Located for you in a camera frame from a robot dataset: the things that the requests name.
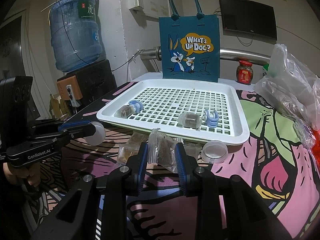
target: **metal pipe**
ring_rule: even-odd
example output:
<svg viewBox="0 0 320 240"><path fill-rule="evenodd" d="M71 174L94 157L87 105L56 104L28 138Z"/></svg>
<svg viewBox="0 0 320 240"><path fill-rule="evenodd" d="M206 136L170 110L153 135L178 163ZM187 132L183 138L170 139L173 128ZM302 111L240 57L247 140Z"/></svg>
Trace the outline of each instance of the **metal pipe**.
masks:
<svg viewBox="0 0 320 240"><path fill-rule="evenodd" d="M141 60L156 59L161 61L161 47L158 46L155 49L145 49L140 52Z"/></svg>
<svg viewBox="0 0 320 240"><path fill-rule="evenodd" d="M226 48L220 48L220 59L233 60L233 61L248 60L251 63L260 65L260 66L264 66L265 64L268 64L270 62L270 56L267 56L264 54L240 50L240 49L226 49Z"/></svg>
<svg viewBox="0 0 320 240"><path fill-rule="evenodd" d="M161 47L156 47L155 49L146 49L140 52L140 57L142 60L149 60L149 59L156 59L161 60ZM239 61L239 60L248 60L253 64L264 66L270 62L270 56L240 50L240 49L226 49L220 48L220 59L224 60L232 60L232 61Z"/></svg>

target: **human hand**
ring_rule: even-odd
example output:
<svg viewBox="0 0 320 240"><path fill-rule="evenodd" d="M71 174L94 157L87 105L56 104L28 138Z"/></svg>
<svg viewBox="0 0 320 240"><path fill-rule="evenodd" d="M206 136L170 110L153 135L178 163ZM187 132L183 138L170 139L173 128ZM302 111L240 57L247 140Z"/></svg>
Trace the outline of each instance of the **human hand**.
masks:
<svg viewBox="0 0 320 240"><path fill-rule="evenodd" d="M28 179L28 183L37 187L40 184L40 163L34 163L28 168L14 168L10 163L3 164L3 171L10 184L18 185L17 178Z"/></svg>

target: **red object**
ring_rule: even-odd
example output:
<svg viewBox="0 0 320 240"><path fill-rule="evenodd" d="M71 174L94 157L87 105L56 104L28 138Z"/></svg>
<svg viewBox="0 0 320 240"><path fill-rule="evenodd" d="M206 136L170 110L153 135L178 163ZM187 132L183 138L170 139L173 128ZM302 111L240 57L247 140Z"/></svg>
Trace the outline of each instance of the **red object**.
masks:
<svg viewBox="0 0 320 240"><path fill-rule="evenodd" d="M317 160L317 166L318 166L318 169L320 170L320 130L315 131L312 129L312 132L313 132L314 136L316 137L316 144L314 145L314 147L312 148L311 151L313 153L313 156Z"/></svg>
<svg viewBox="0 0 320 240"><path fill-rule="evenodd" d="M245 60L239 60L239 63L244 66L252 67L252 63Z"/></svg>
<svg viewBox="0 0 320 240"><path fill-rule="evenodd" d="M251 73L246 70L246 69L242 69L242 70L239 70L239 74L238 74L238 80L240 83L243 83L243 84L249 84L250 81L251 81Z"/></svg>

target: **tote bag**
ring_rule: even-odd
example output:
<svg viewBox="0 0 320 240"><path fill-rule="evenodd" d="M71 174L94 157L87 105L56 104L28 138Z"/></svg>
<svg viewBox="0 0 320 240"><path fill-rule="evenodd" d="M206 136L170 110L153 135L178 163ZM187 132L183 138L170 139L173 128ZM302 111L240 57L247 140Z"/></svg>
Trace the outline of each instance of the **tote bag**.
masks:
<svg viewBox="0 0 320 240"><path fill-rule="evenodd" d="M171 17L159 18L163 78L217 82L220 76L220 36L216 15L181 17L173 3Z"/></svg>

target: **grid tray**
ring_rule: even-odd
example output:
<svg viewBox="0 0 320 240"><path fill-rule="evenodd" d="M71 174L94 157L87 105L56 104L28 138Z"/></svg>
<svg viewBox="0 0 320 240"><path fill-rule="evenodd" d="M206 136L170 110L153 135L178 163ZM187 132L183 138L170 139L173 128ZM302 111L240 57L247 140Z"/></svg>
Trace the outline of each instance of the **grid tray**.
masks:
<svg viewBox="0 0 320 240"><path fill-rule="evenodd" d="M144 110L128 119L116 118L114 113L130 100L139 100ZM209 128L204 122L204 112L217 110L218 127ZM183 112L202 117L198 129L182 127L177 118ZM233 87L203 81L154 79L144 80L131 87L103 107L97 118L116 126L151 132L153 128L170 136L197 142L219 140L229 145L239 145L249 138L249 128L240 101Z"/></svg>

